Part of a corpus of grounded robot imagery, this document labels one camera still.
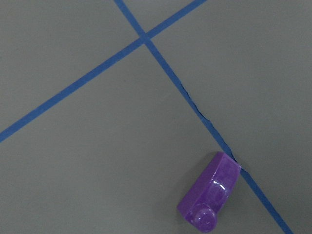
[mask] purple plastic piece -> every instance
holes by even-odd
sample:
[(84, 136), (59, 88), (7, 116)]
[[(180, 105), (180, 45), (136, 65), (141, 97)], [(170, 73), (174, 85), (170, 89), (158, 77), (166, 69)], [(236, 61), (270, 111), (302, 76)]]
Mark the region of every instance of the purple plastic piece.
[(212, 231), (217, 223), (216, 215), (231, 194), (240, 169), (226, 153), (218, 152), (178, 204), (182, 216), (201, 232)]

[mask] gray floor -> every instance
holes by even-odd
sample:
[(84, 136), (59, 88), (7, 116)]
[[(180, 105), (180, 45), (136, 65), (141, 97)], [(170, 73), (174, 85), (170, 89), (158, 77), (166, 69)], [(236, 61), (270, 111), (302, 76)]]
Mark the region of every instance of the gray floor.
[[(191, 1), (125, 1), (148, 31)], [(113, 1), (0, 3), (0, 131), (137, 39)], [(294, 233), (312, 232), (312, 2), (204, 3), (153, 39)], [(145, 46), (0, 144), (0, 233), (198, 233), (220, 147)], [(240, 177), (213, 233), (282, 234)]]

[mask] blue tape line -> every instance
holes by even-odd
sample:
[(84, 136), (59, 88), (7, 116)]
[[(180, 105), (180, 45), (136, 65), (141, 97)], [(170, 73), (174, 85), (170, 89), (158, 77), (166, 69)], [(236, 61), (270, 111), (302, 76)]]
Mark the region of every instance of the blue tape line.
[[(150, 35), (150, 38), (156, 36), (163, 30), (165, 30), (167, 27), (175, 23), (177, 20), (179, 20), (184, 15), (194, 10), (197, 6), (201, 5), (205, 1), (206, 0), (195, 0), (188, 6), (182, 8), (180, 11), (178, 11), (177, 13), (166, 19), (164, 22), (157, 25), (151, 31), (149, 31), (148, 34)], [(11, 126), (9, 126), (0, 133), (0, 143), (6, 140), (15, 132), (17, 132), (19, 129), (30, 123), (32, 120), (34, 120), (35, 118), (46, 112), (48, 109), (59, 103), (61, 100), (72, 94), (74, 91), (85, 85), (87, 82), (91, 81), (97, 75), (104, 72), (110, 66), (114, 65), (116, 62), (126, 57), (128, 54), (130, 54), (132, 51), (137, 49), (142, 44), (143, 42), (141, 41), (141, 39), (132, 42), (130, 45), (128, 45), (127, 47), (119, 51), (117, 54), (110, 57), (104, 63), (100, 64), (98, 67), (96, 67), (95, 69), (93, 69), (80, 79), (78, 79), (76, 82), (72, 83), (67, 88), (63, 89), (58, 94), (47, 100), (45, 103), (43, 103), (42, 105), (40, 105), (39, 107), (28, 113), (15, 123), (13, 123)]]
[(0, 143), (143, 44), (137, 39), (0, 133)]
[(262, 192), (262, 190), (259, 188), (257, 183), (254, 181), (252, 176), (246, 172), (243, 168), (240, 170), (240, 174), (245, 179), (249, 187), (253, 190), (253, 192), (257, 195), (261, 203), (265, 206), (265, 208), (268, 210), (268, 212), (271, 214), (271, 216), (274, 218), (276, 223), (280, 226), (280, 228), (283, 230), (285, 234), (293, 234), (291, 229), (288, 227), (286, 222), (283, 220), (281, 215), (276, 211), (272, 203), (268, 200), (268, 198), (265, 196), (265, 194)]
[(152, 30), (147, 32), (146, 35), (149, 38), (155, 37), (157, 34), (162, 32), (163, 30), (165, 30), (168, 26), (172, 25), (173, 23), (175, 23), (176, 21), (181, 19), (183, 16), (187, 15), (188, 13), (190, 13), (191, 11), (193, 11), (194, 9), (199, 7), (205, 1), (207, 1), (207, 0), (195, 0), (195, 1), (192, 1), (190, 4), (188, 4), (187, 6), (183, 7), (181, 10), (179, 10), (178, 12), (176, 12), (175, 14), (173, 14), (172, 16), (167, 18), (164, 22), (160, 23), (155, 28), (153, 28)]
[[(188, 104), (191, 106), (193, 111), (196, 113), (196, 115), (200, 118), (202, 123), (205, 125), (205, 127), (208, 129), (208, 131), (211, 133), (211, 135), (214, 137), (214, 139), (218, 142), (222, 150), (229, 155), (231, 158), (234, 158), (233, 153), (230, 149), (230, 147), (225, 143), (224, 139), (222, 138), (221, 134), (214, 128), (210, 120), (205, 118), (203, 114), (199, 111), (193, 100), (191, 99), (188, 92), (185, 90), (185, 88), (182, 85), (182, 82), (180, 79), (176, 76), (174, 71), (171, 69), (169, 64), (166, 62), (164, 57), (161, 55), (161, 53), (157, 50), (156, 46), (153, 44), (151, 39), (148, 37), (147, 34), (144, 33), (144, 30), (139, 25), (138, 21), (135, 19), (135, 17), (132, 15), (128, 7), (124, 4), (122, 0), (115, 0), (115, 3), (120, 8), (121, 12), (124, 14), (124, 16), (127, 18), (129, 23), (132, 25), (132, 27), (135, 29), (137, 34), (142, 38), (145, 45), (149, 49), (149, 51), (152, 53), (154, 58), (157, 60), (159, 65), (162, 67), (162, 69), (165, 71), (165, 73), (168, 75), (170, 80), (174, 83), (176, 88), (180, 91), (180, 93), (183, 95), (183, 97), (186, 99)], [(259, 200), (262, 202), (262, 204), (266, 207), (270, 215), (274, 218), (274, 220), (277, 222), (277, 224), (281, 227), (281, 229), (286, 234), (292, 234), (292, 231), (288, 227), (288, 225), (285, 223), (285, 221), (282, 219), (282, 217), (279, 215), (279, 213), (276, 211), (276, 209), (273, 207), (273, 205), (270, 203), (270, 201), (267, 199), (267, 197), (264, 195), (260, 187), (257, 185), (257, 183), (254, 181), (254, 179), (251, 177), (251, 175), (246, 172), (244, 169), (241, 170), (241, 175), (247, 182), (247, 184), (250, 186), (250, 188), (253, 190), (253, 192), (256, 194), (256, 196), (259, 198)]]

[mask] blue tape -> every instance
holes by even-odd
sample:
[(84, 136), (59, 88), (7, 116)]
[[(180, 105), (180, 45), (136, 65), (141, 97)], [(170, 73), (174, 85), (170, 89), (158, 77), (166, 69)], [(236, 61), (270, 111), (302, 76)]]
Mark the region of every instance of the blue tape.
[[(167, 27), (175, 23), (177, 20), (182, 18), (187, 13), (194, 10), (197, 6), (201, 5), (206, 0), (195, 0), (191, 2), (186, 7), (182, 8), (180, 11), (166, 19), (164, 22), (157, 25), (155, 28), (153, 28), (151, 31), (148, 32), (150, 37), (154, 37), (163, 30), (165, 30)], [(12, 134), (17, 132), (19, 129), (23, 128), (25, 125), (42, 115), (44, 112), (49, 110), (51, 107), (62, 101), (67, 96), (71, 95), (74, 91), (81, 88), (83, 85), (85, 85), (87, 82), (94, 79), (96, 76), (98, 76), (100, 73), (104, 72), (106, 69), (114, 65), (116, 62), (121, 60), (122, 58), (126, 57), (128, 54), (133, 52), (135, 49), (137, 49), (139, 46), (143, 44), (141, 39), (137, 39), (131, 44), (129, 44), (124, 49), (120, 50), (118, 53), (110, 57), (108, 60), (100, 64), (98, 67), (94, 68), (92, 71), (88, 72), (83, 77), (79, 78), (77, 81), (60, 91), (58, 94), (44, 102), (42, 105), (37, 107), (36, 109), (32, 110), (28, 114), (26, 114), (24, 117), (13, 123), (11, 126), (6, 128), (0, 133), (0, 143), (9, 138)]]
[[(218, 142), (222, 150), (229, 155), (231, 158), (234, 158), (233, 153), (230, 149), (230, 147), (226, 144), (224, 139), (222, 138), (221, 134), (215, 129), (215, 127), (212, 125), (210, 120), (205, 118), (203, 114), (199, 111), (193, 100), (191, 99), (188, 92), (185, 90), (185, 88), (182, 85), (182, 82), (180, 79), (176, 76), (174, 71), (171, 69), (169, 64), (166, 62), (164, 57), (161, 55), (161, 53), (158, 51), (156, 46), (153, 44), (151, 39), (148, 37), (148, 34), (145, 34), (142, 27), (139, 25), (138, 21), (135, 19), (133, 14), (130, 12), (128, 7), (124, 4), (122, 0), (115, 0), (115, 3), (120, 8), (121, 12), (124, 14), (126, 19), (129, 21), (129, 23), (132, 25), (132, 27), (135, 29), (137, 34), (142, 38), (145, 45), (149, 49), (149, 51), (152, 53), (154, 58), (157, 60), (159, 65), (162, 67), (162, 69), (165, 71), (165, 73), (168, 75), (170, 80), (173, 82), (173, 84), (176, 86), (176, 88), (180, 91), (180, 93), (183, 95), (183, 97), (186, 99), (190, 107), (193, 109), (193, 111), (196, 113), (196, 115), (200, 118), (202, 123), (205, 125), (205, 127), (208, 129), (208, 131), (211, 133), (213, 138)], [(262, 204), (265, 206), (265, 208), (268, 210), (270, 215), (274, 218), (274, 220), (277, 222), (277, 224), (281, 227), (281, 229), (286, 234), (292, 234), (292, 231), (286, 224), (286, 222), (282, 219), (282, 217), (279, 215), (279, 213), (276, 211), (276, 209), (273, 207), (273, 205), (270, 203), (268, 198), (264, 195), (260, 187), (257, 185), (257, 183), (254, 181), (254, 179), (251, 177), (251, 175), (246, 172), (244, 169), (241, 170), (241, 175), (249, 185), (249, 187), (253, 190), (253, 192), (256, 194), (256, 196), (259, 198), (259, 200), (262, 202)]]
[(197, 7), (199, 7), (201, 4), (203, 4), (206, 1), (207, 0), (195, 0), (195, 1), (192, 1), (190, 4), (188, 4), (187, 6), (183, 7), (181, 10), (179, 10), (178, 12), (176, 12), (175, 14), (173, 14), (172, 16), (167, 18), (164, 22), (160, 23), (155, 28), (153, 28), (152, 30), (147, 32), (146, 35), (149, 38), (155, 37), (157, 34), (162, 32), (166, 28), (168, 28), (170, 25), (172, 25), (173, 23), (175, 23), (176, 21), (181, 19), (183, 16), (187, 15), (188, 13), (190, 13), (191, 11), (193, 11), (194, 9), (196, 9)]
[(137, 39), (0, 133), (0, 143), (143, 44)]

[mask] gray surface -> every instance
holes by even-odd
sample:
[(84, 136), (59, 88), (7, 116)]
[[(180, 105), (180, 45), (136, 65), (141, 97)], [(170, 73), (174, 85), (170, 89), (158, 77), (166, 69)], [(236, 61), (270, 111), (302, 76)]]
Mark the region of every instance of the gray surface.
[[(148, 30), (188, 1), (126, 3)], [(311, 10), (209, 1), (153, 39), (295, 233), (312, 231)], [(137, 38), (110, 1), (7, 1), (0, 19), (1, 129)], [(1, 143), (0, 232), (198, 233), (175, 206), (218, 150), (142, 46)], [(218, 218), (282, 233), (242, 178)]]

